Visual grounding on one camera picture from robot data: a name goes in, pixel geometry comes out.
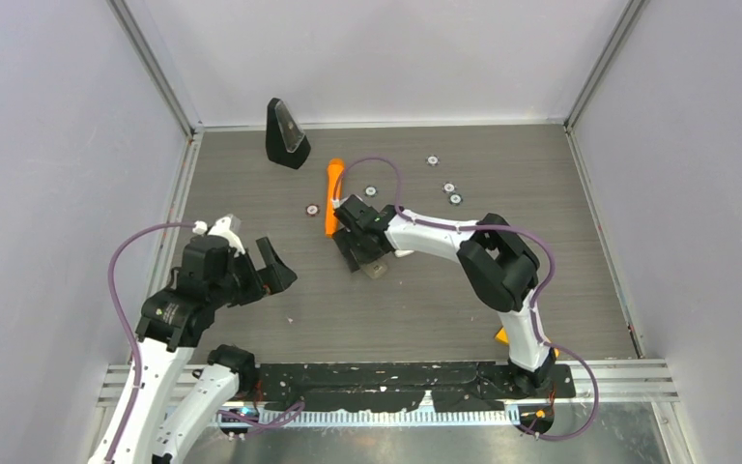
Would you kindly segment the red white remote control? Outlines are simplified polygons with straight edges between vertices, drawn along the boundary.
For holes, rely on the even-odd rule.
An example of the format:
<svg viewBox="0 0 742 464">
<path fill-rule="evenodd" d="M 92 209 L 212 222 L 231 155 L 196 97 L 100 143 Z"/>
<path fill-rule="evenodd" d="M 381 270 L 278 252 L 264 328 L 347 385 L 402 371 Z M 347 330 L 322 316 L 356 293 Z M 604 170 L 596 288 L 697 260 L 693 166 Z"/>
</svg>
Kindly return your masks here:
<svg viewBox="0 0 742 464">
<path fill-rule="evenodd" d="M 411 255 L 413 253 L 414 253 L 413 250 L 400 250 L 400 249 L 398 249 L 398 250 L 395 250 L 394 251 L 394 256 L 397 257 L 397 258 L 401 258 L 401 257 L 409 256 L 409 255 Z"/>
</svg>

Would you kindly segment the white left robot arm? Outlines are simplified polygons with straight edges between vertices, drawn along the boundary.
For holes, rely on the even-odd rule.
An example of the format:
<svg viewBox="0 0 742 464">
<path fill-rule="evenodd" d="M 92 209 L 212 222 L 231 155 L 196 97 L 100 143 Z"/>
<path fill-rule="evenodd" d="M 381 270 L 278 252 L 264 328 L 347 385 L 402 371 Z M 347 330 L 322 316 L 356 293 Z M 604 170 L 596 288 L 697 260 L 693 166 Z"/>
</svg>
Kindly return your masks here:
<svg viewBox="0 0 742 464">
<path fill-rule="evenodd" d="M 256 303 L 296 281 L 269 238 L 256 245 L 265 263 L 261 269 L 233 233 L 207 233 L 184 247 L 166 287 L 141 307 L 132 371 L 90 462 L 182 463 L 226 401 L 245 400 L 256 392 L 254 355 L 222 344 L 212 350 L 176 409 L 168 407 L 219 309 Z"/>
</svg>

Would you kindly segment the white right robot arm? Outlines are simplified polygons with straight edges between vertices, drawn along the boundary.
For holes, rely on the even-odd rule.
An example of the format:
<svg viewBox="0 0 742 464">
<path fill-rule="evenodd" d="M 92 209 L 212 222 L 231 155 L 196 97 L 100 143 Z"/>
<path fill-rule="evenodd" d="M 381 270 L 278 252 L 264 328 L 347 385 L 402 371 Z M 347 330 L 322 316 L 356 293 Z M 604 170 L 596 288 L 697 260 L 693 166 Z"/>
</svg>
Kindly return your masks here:
<svg viewBox="0 0 742 464">
<path fill-rule="evenodd" d="M 376 210 L 355 195 L 337 201 L 333 214 L 332 238 L 353 272 L 389 253 L 420 252 L 460 265 L 475 296 L 499 315 L 516 390 L 533 397 L 551 385 L 557 354 L 538 315 L 540 262 L 527 235 L 495 214 L 440 219 L 393 205 Z"/>
</svg>

